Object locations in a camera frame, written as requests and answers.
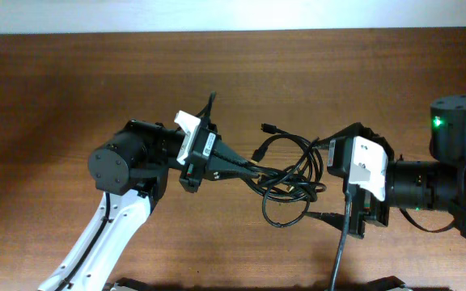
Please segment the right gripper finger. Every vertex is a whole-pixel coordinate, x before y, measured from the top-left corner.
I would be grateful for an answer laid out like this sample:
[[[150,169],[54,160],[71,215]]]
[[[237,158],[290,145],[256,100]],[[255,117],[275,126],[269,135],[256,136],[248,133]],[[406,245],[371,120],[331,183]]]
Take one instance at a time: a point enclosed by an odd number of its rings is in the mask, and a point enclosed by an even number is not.
[[[318,137],[314,140],[313,144],[315,148],[328,148],[331,141],[335,141],[337,137],[331,136],[324,139],[319,139]]]
[[[319,212],[306,212],[306,217],[325,222],[333,228],[343,231],[345,229],[345,215],[340,213],[319,213]]]

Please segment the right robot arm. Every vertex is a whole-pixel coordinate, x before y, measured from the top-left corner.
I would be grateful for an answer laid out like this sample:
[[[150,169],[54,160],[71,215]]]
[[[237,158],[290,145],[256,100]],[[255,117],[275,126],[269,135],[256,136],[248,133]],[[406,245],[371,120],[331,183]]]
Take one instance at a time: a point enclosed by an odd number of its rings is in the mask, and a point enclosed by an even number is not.
[[[408,209],[447,212],[453,220],[444,229],[457,229],[466,239],[466,95],[436,99],[430,121],[431,161],[395,158],[386,139],[359,122],[322,141],[327,171],[342,178],[351,208],[307,216],[363,238],[367,223],[388,225],[391,208],[405,218]]]

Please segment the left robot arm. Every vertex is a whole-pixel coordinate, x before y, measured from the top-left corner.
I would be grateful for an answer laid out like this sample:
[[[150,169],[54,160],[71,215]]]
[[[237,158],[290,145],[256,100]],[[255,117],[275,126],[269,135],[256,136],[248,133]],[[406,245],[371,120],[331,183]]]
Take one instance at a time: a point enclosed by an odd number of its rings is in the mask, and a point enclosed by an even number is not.
[[[88,170],[102,199],[94,216],[41,290],[101,290],[129,240],[163,198],[171,169],[186,192],[203,180],[253,179],[248,161],[206,116],[176,113],[177,129],[130,120],[94,150]]]

